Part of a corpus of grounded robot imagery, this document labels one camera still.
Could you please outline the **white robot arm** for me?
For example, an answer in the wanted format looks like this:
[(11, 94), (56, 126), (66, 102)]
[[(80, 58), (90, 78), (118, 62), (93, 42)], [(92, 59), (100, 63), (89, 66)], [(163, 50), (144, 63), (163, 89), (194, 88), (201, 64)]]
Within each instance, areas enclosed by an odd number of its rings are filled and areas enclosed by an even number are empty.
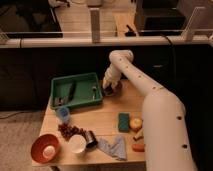
[(144, 96), (142, 119), (147, 171), (198, 171), (188, 139), (184, 104), (135, 67), (133, 59), (131, 50), (112, 51), (102, 87), (115, 89), (124, 74)]

